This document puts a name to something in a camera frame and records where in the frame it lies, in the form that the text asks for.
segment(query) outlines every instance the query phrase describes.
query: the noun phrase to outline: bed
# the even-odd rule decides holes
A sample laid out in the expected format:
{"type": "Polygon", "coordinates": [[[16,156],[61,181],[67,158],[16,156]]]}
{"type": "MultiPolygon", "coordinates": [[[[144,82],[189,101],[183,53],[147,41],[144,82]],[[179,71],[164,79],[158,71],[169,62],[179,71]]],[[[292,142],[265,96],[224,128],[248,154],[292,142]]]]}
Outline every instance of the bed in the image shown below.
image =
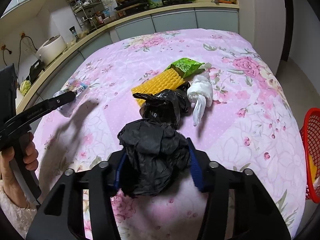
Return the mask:
{"type": "MultiPolygon", "coordinates": [[[[72,75],[90,92],[71,118],[53,111],[42,118],[35,144],[44,196],[67,169],[84,171],[122,149],[118,132],[141,118],[131,88],[189,57],[211,63],[212,107],[201,123],[192,115],[178,130],[199,150],[228,169],[252,169],[279,208],[293,237],[305,203],[306,164],[297,122],[280,84],[251,44],[236,33],[180,30],[143,35],[106,46],[72,75]]],[[[84,192],[84,227],[91,235],[89,192],[84,192]]],[[[206,194],[189,171],[156,197],[111,198],[122,239],[196,239],[206,194]]]]}

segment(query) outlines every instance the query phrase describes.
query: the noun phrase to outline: green vegetable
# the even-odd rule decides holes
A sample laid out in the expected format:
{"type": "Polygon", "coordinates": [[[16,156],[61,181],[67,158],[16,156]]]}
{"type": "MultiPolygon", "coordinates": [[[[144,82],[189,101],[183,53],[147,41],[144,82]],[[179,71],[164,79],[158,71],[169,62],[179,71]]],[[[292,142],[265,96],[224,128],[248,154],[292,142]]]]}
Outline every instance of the green vegetable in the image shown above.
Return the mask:
{"type": "Polygon", "coordinates": [[[204,63],[200,63],[190,58],[184,57],[171,63],[170,66],[166,69],[173,68],[179,73],[179,76],[185,78],[192,75],[203,64],[204,63]]]}
{"type": "Polygon", "coordinates": [[[22,82],[22,84],[20,85],[20,92],[23,96],[26,95],[26,93],[30,90],[31,88],[31,83],[29,80],[25,80],[22,82]]]}

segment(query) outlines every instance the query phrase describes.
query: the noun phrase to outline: human hand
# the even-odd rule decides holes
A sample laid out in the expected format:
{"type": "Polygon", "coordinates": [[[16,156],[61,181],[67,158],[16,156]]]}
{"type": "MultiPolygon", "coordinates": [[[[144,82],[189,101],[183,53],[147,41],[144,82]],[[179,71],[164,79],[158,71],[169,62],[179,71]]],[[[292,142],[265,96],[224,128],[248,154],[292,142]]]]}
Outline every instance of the human hand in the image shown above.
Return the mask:
{"type": "MultiPolygon", "coordinates": [[[[26,169],[29,171],[35,171],[39,165],[37,160],[38,151],[32,141],[33,138],[33,134],[29,132],[29,144],[26,147],[26,156],[23,158],[23,161],[26,164],[26,169]]],[[[0,172],[2,174],[3,189],[12,203],[20,208],[26,208],[28,206],[26,197],[9,166],[9,162],[13,157],[13,147],[3,150],[0,154],[0,172]]]]}

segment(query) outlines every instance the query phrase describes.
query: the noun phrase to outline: fuzzy pink sleeve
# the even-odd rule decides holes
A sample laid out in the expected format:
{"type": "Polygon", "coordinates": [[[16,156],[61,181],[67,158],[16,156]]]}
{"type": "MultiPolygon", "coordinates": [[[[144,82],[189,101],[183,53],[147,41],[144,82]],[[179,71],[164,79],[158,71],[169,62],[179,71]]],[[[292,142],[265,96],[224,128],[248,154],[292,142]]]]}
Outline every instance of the fuzzy pink sleeve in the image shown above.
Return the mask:
{"type": "Polygon", "coordinates": [[[17,232],[25,239],[36,209],[19,208],[11,202],[4,192],[0,181],[0,207],[17,232]]]}

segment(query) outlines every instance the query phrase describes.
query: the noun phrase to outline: floor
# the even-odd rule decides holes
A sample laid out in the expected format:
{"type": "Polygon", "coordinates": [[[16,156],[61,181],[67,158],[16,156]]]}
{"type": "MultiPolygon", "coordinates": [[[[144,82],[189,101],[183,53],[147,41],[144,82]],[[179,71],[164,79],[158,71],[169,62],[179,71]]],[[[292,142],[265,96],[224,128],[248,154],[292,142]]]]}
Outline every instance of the floor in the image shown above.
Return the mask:
{"type": "MultiPolygon", "coordinates": [[[[291,59],[288,62],[282,61],[280,63],[276,77],[284,90],[299,128],[301,128],[307,111],[312,107],[320,108],[320,95],[299,66],[291,59]]],[[[317,204],[312,200],[306,200],[298,232],[303,229],[316,207],[317,204]]]]}

